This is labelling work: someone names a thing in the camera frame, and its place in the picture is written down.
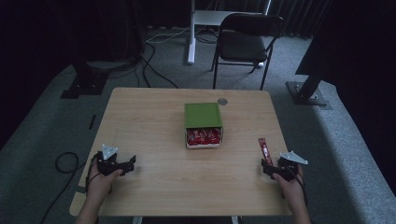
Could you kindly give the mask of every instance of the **white tag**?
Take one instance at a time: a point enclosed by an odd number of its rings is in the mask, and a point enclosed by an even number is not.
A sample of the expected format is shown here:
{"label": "white tag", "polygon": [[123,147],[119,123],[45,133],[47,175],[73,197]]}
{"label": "white tag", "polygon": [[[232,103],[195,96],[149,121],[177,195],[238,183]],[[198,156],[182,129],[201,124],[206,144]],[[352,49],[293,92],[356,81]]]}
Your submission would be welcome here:
{"label": "white tag", "polygon": [[102,153],[103,153],[103,159],[107,160],[110,158],[114,153],[116,153],[119,149],[117,147],[108,147],[105,146],[105,144],[102,144]]}

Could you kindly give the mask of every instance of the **tripod base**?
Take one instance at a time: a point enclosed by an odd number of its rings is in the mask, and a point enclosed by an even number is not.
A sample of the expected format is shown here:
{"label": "tripod base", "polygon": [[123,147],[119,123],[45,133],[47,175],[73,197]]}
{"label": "tripod base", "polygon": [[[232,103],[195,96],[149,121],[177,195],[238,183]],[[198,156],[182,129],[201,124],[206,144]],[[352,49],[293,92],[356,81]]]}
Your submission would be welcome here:
{"label": "tripod base", "polygon": [[80,95],[100,95],[106,85],[108,73],[95,73],[94,78],[88,84],[81,85],[78,75],[71,84],[69,90],[62,93],[61,99],[77,99]]}
{"label": "tripod base", "polygon": [[322,110],[332,110],[332,106],[328,100],[324,100],[319,89],[316,89],[314,94],[308,99],[300,97],[300,88],[304,85],[303,82],[286,82],[289,93],[296,105],[318,105]]}

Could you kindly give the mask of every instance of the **chair seat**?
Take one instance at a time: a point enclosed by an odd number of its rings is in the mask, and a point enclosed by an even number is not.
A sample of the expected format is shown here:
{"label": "chair seat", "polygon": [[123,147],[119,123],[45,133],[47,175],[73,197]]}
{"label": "chair seat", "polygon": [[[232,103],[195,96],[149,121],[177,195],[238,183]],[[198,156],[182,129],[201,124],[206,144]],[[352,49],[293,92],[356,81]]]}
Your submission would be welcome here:
{"label": "chair seat", "polygon": [[267,59],[261,36],[224,31],[219,46],[219,56],[226,61],[264,62]]}

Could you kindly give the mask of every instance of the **wrist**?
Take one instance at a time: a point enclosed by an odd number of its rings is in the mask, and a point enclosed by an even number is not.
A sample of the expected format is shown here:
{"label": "wrist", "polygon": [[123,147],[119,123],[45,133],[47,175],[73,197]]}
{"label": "wrist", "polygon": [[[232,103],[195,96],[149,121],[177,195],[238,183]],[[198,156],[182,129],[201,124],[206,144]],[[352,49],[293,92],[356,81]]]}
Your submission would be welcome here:
{"label": "wrist", "polygon": [[308,209],[306,208],[306,206],[300,206],[297,209],[293,209],[293,211],[291,211],[292,216],[293,216],[293,223],[298,223],[298,224],[302,224],[302,223],[311,223],[311,220],[309,218],[308,215]]}

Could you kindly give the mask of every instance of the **chair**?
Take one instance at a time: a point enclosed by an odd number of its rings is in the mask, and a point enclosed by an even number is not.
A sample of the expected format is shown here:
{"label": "chair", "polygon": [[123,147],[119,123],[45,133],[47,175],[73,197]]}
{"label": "chair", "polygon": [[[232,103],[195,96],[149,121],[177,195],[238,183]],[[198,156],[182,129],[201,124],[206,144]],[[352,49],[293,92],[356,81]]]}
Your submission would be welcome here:
{"label": "chair", "polygon": [[[219,38],[210,70],[213,71],[215,68],[213,89],[216,88],[219,64],[253,66],[249,72],[251,74],[259,63],[266,61],[260,87],[262,90],[271,61],[273,45],[280,37],[283,24],[283,19],[278,16],[246,13],[233,13],[227,16],[219,28]],[[267,37],[270,37],[271,41],[265,47],[263,40]],[[219,58],[231,63],[219,63]]]}

